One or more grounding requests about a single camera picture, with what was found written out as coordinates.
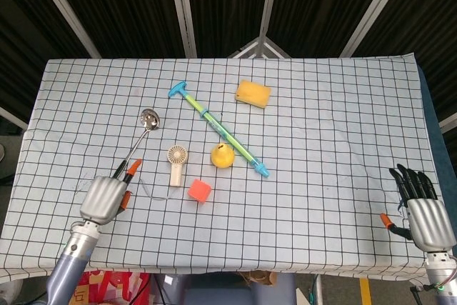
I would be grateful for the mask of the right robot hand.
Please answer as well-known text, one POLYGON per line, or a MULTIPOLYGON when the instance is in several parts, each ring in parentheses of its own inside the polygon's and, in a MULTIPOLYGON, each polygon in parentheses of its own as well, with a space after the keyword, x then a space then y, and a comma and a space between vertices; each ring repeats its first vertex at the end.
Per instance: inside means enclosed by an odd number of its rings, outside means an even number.
POLYGON ((450 251, 456 245, 456 236, 444 203, 438 198, 431 180, 422 172, 398 164, 389 169, 406 209, 408 228, 395 225, 381 214, 384 226, 426 253, 450 251))

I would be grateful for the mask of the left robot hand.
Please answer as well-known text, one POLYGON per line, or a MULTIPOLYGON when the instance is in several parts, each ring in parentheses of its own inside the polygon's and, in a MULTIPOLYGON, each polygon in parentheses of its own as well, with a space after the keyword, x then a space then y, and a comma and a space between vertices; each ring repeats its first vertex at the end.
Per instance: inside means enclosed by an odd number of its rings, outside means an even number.
POLYGON ((81 205, 81 217, 85 221, 105 225, 124 211, 131 197, 127 188, 142 161, 135 160, 126 171, 127 162, 122 161, 112 176, 96 176, 81 205))

